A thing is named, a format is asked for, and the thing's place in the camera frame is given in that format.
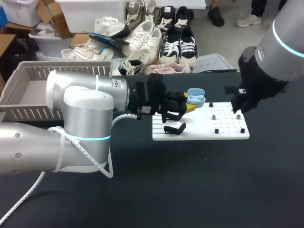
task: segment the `robotic arm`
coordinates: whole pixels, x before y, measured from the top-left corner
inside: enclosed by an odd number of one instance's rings
[[[187,94],[166,92],[162,75],[128,86],[123,78],[52,71],[46,86],[47,106],[63,115],[66,133],[104,167],[108,161],[113,112],[130,110],[180,120],[196,106]],[[0,124],[0,173],[22,171],[98,171],[79,148],[52,131],[22,123]]]
[[[303,0],[289,0],[256,47],[248,47],[238,60],[242,83],[225,87],[234,94],[234,112],[256,108],[262,99],[284,92],[285,86],[304,76]]]

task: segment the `person's leg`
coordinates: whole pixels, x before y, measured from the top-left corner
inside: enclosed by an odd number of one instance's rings
[[[267,0],[252,0],[251,2],[251,14],[245,18],[237,21],[237,26],[247,27],[249,25],[262,24],[262,16],[265,11]]]
[[[212,4],[210,5],[210,9],[208,12],[208,18],[212,20],[212,24],[217,27],[224,26],[224,19],[219,11],[219,3],[220,0],[212,0]]]

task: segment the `gray basket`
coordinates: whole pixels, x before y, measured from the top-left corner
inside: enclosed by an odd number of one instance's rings
[[[63,120],[62,114],[50,110],[45,101],[47,77],[52,70],[111,76],[112,62],[21,62],[2,92],[0,112],[12,122]]]

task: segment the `pink shoe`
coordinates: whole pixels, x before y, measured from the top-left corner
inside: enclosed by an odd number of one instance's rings
[[[154,74],[188,74],[191,73],[188,63],[182,65],[177,63],[165,63],[159,65],[149,65],[143,68],[143,75]]]

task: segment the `white storage box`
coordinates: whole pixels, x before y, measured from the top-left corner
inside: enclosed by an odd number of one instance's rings
[[[61,39],[60,37],[36,36],[37,30],[32,31],[28,36],[37,43],[44,56],[61,57],[61,50],[69,48],[72,38]]]
[[[94,32],[95,20],[102,16],[124,22],[125,0],[55,0],[60,3],[72,33]]]
[[[33,27],[41,19],[36,13],[39,0],[1,0],[8,21]]]

